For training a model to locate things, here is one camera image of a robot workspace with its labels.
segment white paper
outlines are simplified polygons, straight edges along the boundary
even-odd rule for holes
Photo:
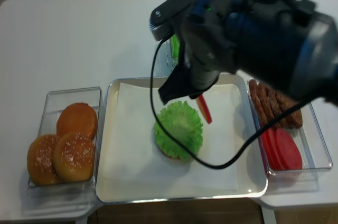
[[[203,94],[213,122],[209,125],[200,113],[195,100],[180,98],[196,109],[203,122],[203,146],[199,158],[223,164],[234,156],[234,143],[241,137],[243,121],[239,120],[241,103],[235,85],[215,85]],[[154,89],[157,113],[164,107]],[[153,127],[149,88],[120,84],[115,124],[112,130],[104,177],[121,181],[156,182],[163,185],[189,186],[212,189],[237,189],[236,163],[224,170],[211,170],[192,161],[184,164],[164,156],[158,149]]]

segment burger patty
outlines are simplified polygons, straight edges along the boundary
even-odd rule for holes
[[[286,111],[296,104],[295,101],[288,98],[281,92],[276,92],[276,99],[282,111]],[[301,128],[303,126],[303,118],[301,110],[296,110],[286,117],[289,127]]]
[[[279,104],[277,102],[277,99],[276,99],[276,91],[274,91],[270,87],[266,87],[266,93],[268,95],[268,99],[269,99],[269,102],[270,102],[270,107],[271,107],[271,110],[274,113],[274,116],[275,117],[279,116],[281,114],[281,109],[280,109],[280,106],[279,106]],[[286,118],[282,118],[279,121],[279,123],[280,123],[280,125],[283,128],[287,128],[288,127],[288,122],[287,122]]]
[[[250,91],[251,100],[257,112],[259,123],[261,126],[265,126],[268,123],[268,120],[261,106],[261,102],[257,96],[257,83],[255,80],[249,81],[249,91]]]
[[[262,105],[262,108],[264,110],[264,113],[266,115],[266,118],[268,119],[268,122],[273,120],[275,118],[274,113],[270,107],[270,102],[268,99],[268,95],[266,93],[266,85],[262,82],[259,83],[258,85],[258,90],[257,90],[257,95],[260,100],[260,103]],[[273,129],[278,129],[280,128],[280,123],[277,122],[273,125]]]

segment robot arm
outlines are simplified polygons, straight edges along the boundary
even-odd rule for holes
[[[338,102],[336,25],[309,0],[167,0],[150,26],[155,39],[180,41],[179,64],[159,89],[164,104],[239,69],[296,100]]]

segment white tray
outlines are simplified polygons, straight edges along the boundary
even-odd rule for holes
[[[165,80],[154,79],[154,103],[158,113],[163,105],[157,89]],[[209,170],[195,161],[182,164],[163,156],[154,144],[155,118],[151,116],[149,82],[149,78],[121,79],[108,88],[96,184],[100,201],[240,198],[260,197],[265,193],[267,178],[257,141],[235,164],[220,171]],[[255,132],[246,85],[238,75],[221,74],[217,84],[203,96],[213,122],[208,125],[200,115],[203,146],[199,157],[213,164],[223,164]],[[195,100],[179,100],[187,100],[197,108]],[[145,111],[140,115],[138,110]]]

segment white table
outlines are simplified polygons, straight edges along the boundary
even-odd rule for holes
[[[0,221],[78,219],[98,207],[94,194],[30,201],[26,154],[36,138],[46,94],[148,77],[156,42],[150,12],[165,0],[9,0],[0,7]],[[315,0],[338,18],[338,0]],[[333,163],[338,109],[314,103]],[[338,203],[338,169],[316,191],[268,191],[272,207]]]

